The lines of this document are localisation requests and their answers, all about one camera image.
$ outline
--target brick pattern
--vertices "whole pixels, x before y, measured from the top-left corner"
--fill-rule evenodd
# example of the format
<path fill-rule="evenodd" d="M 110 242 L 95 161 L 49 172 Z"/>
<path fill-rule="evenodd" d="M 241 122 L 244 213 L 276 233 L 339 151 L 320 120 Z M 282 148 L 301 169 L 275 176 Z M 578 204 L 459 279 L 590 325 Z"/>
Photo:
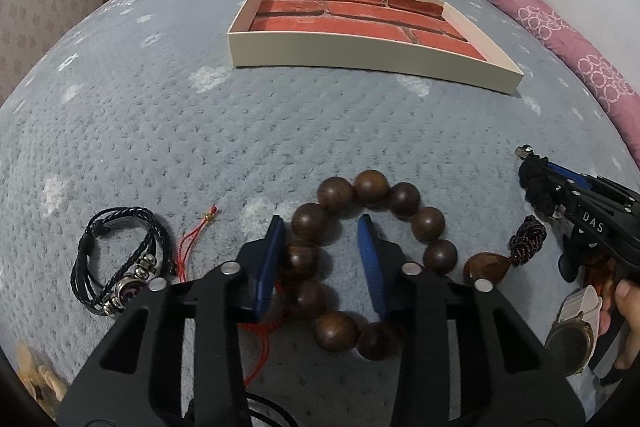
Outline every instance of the brick pattern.
<path fill-rule="evenodd" d="M 101 0 L 0 0 L 0 105 L 33 65 Z"/>
<path fill-rule="evenodd" d="M 416 0 L 263 0 L 249 30 L 360 35 L 484 60 L 442 18 L 442 6 Z"/>

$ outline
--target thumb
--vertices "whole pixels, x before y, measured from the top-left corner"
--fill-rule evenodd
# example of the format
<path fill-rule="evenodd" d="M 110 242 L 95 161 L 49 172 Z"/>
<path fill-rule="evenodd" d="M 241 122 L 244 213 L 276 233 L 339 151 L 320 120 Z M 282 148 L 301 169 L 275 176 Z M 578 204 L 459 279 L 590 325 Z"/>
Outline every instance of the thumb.
<path fill-rule="evenodd" d="M 627 280 L 620 281 L 616 288 L 616 305 L 629 323 L 630 331 L 615 366 L 628 369 L 640 351 L 640 287 Z"/>

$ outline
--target gray bedspread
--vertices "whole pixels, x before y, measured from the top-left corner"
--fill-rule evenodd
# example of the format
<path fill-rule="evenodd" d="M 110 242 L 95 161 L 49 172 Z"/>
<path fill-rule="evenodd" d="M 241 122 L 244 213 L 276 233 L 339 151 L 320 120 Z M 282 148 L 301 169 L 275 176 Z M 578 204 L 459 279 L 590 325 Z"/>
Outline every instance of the gray bedspread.
<path fill-rule="evenodd" d="M 231 67 L 226 30 L 243 0 L 113 0 L 71 29 L 0 108 L 0 343 L 26 341 L 73 380 L 110 327 L 74 298 L 68 279 L 87 220 L 113 205 L 143 205 L 179 237 L 215 203 L 189 265 L 202 276 L 260 237 L 271 215 L 288 219 L 319 182 L 366 168 L 417 185 L 442 209 L 460 252 L 452 277 L 478 251 L 507 254 L 530 206 L 514 149 L 633 189 L 640 176 L 618 132 L 580 81 L 485 0 L 445 0 L 483 29 L 525 72 L 514 96 L 428 78 L 324 68 Z M 373 214 L 419 261 L 406 223 Z M 341 309 L 374 319 L 356 247 L 342 222 L 326 248 L 325 282 Z M 551 233 L 500 290 L 540 339 L 573 285 Z M 107 277 L 142 230 L 100 242 Z M 257 343 L 242 334 L 247 368 Z M 192 375 L 186 340 L 184 400 Z M 371 363 L 318 349 L 310 325 L 272 335 L 271 358 L 251 390 L 289 409 L 301 426 L 388 425 L 399 359 Z M 572 384 L 593 411 L 593 375 Z"/>

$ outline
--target box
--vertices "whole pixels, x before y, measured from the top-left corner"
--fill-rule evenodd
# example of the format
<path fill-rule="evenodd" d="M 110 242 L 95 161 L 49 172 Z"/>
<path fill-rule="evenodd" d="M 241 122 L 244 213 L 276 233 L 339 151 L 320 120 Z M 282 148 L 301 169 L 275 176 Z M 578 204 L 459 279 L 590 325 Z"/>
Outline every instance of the box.
<path fill-rule="evenodd" d="M 388 71 L 508 94 L 523 76 L 489 37 L 439 0 L 246 0 L 228 40 L 236 67 Z"/>

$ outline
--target wooden bead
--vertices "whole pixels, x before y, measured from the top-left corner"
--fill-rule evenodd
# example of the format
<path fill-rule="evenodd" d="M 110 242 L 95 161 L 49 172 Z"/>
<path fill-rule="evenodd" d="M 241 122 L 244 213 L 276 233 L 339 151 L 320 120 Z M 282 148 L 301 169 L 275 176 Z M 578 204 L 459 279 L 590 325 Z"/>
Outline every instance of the wooden bead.
<path fill-rule="evenodd" d="M 389 182 L 382 172 L 369 169 L 356 176 L 353 188 L 360 202 L 370 206 L 385 201 L 389 193 Z"/>
<path fill-rule="evenodd" d="M 316 280 L 284 286 L 285 311 L 297 319 L 316 319 L 326 311 L 324 288 Z"/>
<path fill-rule="evenodd" d="M 411 231 L 414 233 L 414 237 L 422 243 L 439 238 L 444 226 L 444 215 L 434 206 L 421 208 L 411 218 Z"/>
<path fill-rule="evenodd" d="M 398 352 L 400 341 L 386 323 L 373 322 L 362 329 L 356 348 L 367 360 L 385 360 Z"/>
<path fill-rule="evenodd" d="M 507 275 L 511 259 L 492 252 L 480 252 L 469 257 L 462 269 L 465 283 L 472 285 L 478 279 L 499 283 Z"/>
<path fill-rule="evenodd" d="M 401 182 L 391 187 L 389 210 L 398 217 L 411 217 L 420 208 L 420 191 L 411 183 Z"/>
<path fill-rule="evenodd" d="M 308 241 L 289 243 L 280 256 L 280 274 L 286 280 L 310 279 L 318 271 L 318 247 Z"/>
<path fill-rule="evenodd" d="M 446 275 L 458 263 L 458 249 L 446 239 L 437 239 L 425 248 L 422 262 L 425 269 Z"/>
<path fill-rule="evenodd" d="M 316 344 L 326 351 L 340 353 L 355 347 L 358 342 L 358 325 L 348 314 L 327 311 L 316 319 L 314 338 Z"/>
<path fill-rule="evenodd" d="M 340 176 L 327 178 L 318 187 L 318 203 L 331 214 L 348 210 L 355 198 L 353 186 Z"/>
<path fill-rule="evenodd" d="M 320 243 L 329 228 L 329 216 L 317 203 L 301 204 L 291 218 L 291 230 L 300 239 Z"/>

